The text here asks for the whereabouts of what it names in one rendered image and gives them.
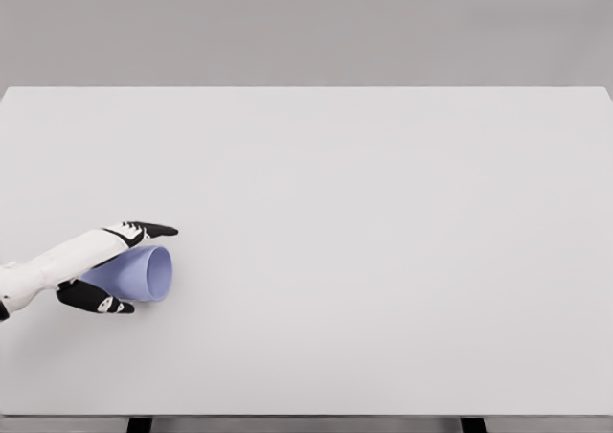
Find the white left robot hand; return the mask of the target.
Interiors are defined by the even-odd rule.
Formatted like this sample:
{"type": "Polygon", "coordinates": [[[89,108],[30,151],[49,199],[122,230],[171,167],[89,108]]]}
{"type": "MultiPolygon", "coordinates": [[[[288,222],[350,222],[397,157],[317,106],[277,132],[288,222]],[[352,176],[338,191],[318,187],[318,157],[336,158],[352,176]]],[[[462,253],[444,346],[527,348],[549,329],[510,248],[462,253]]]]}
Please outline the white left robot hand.
{"type": "Polygon", "coordinates": [[[68,239],[27,262],[37,274],[35,294],[53,290],[64,305],[95,314],[132,314],[135,307],[81,279],[89,270],[108,263],[149,239],[175,237],[168,225],[125,220],[94,228],[68,239]]]}

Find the lavender plastic cup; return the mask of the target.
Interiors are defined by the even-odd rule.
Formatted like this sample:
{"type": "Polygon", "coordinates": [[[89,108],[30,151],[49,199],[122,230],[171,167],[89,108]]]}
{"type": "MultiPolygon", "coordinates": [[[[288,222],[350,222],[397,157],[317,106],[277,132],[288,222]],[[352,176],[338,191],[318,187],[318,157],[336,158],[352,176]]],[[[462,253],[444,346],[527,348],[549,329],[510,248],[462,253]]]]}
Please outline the lavender plastic cup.
{"type": "Polygon", "coordinates": [[[163,246],[130,249],[81,278],[118,299],[138,302],[164,300],[172,285],[170,252],[163,246]]]}

